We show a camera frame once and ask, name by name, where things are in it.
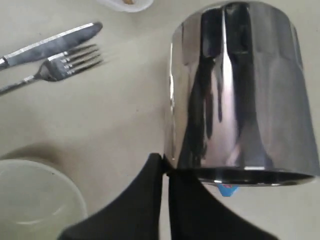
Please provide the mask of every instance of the knife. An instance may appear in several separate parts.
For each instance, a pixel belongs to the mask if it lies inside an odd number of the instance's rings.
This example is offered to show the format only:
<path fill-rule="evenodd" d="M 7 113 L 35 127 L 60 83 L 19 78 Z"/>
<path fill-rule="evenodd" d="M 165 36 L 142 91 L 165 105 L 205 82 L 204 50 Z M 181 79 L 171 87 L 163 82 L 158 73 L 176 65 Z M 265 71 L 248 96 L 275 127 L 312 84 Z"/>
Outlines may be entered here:
<path fill-rule="evenodd" d="M 21 48 L 0 58 L 0 71 L 45 59 L 74 48 L 93 38 L 102 27 L 101 22 L 91 22 Z"/>

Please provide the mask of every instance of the beige table surface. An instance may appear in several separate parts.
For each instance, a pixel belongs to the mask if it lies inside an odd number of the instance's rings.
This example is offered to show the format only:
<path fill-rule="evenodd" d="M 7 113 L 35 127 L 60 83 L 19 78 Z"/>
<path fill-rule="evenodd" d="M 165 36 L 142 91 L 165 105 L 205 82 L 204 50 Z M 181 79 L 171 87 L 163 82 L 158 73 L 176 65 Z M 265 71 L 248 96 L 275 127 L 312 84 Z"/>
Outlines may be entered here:
<path fill-rule="evenodd" d="M 83 193 L 90 213 L 110 203 L 138 174 L 148 154 L 163 152 L 168 49 L 175 27 L 214 0 L 155 0 L 140 13 L 120 13 L 94 0 L 4 0 L 0 54 L 100 20 L 108 64 L 64 82 L 38 82 L 0 99 L 0 156 L 42 157 L 58 164 Z M 320 1 L 268 0 L 297 27 L 315 135 L 320 141 Z M 0 72 L 1 85 L 39 62 Z M 281 240 L 320 238 L 320 184 L 243 187 L 224 204 Z M 170 239 L 167 185 L 161 238 Z"/>

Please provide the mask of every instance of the metal cup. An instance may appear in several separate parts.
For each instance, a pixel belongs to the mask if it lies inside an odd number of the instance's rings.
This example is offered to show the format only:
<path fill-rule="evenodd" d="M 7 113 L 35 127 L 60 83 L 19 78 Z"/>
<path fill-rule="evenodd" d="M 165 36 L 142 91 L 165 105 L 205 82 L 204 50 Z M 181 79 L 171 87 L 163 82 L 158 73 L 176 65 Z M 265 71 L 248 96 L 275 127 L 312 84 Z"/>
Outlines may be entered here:
<path fill-rule="evenodd" d="M 189 16 L 170 51 L 164 156 L 204 183 L 320 176 L 297 32 L 279 9 L 224 2 Z"/>

